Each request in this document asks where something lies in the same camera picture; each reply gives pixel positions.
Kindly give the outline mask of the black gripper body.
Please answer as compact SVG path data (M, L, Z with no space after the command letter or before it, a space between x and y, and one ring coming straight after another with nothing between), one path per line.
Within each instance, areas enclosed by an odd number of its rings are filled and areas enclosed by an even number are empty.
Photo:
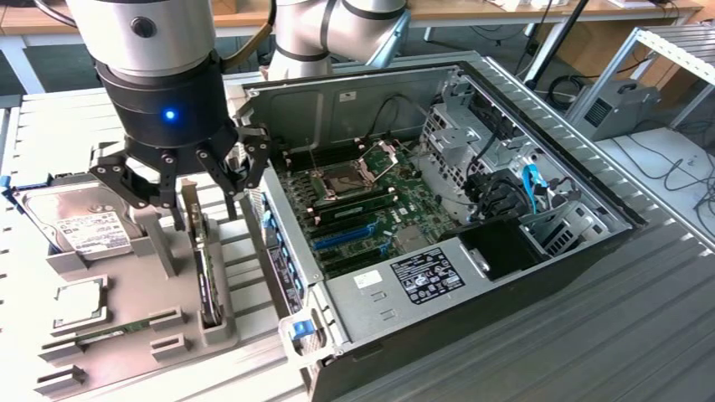
M197 150L214 158L226 155L237 133L214 51L177 75L130 77L99 62L94 67L123 127L130 158L158 168L167 155L178 173L198 173Z

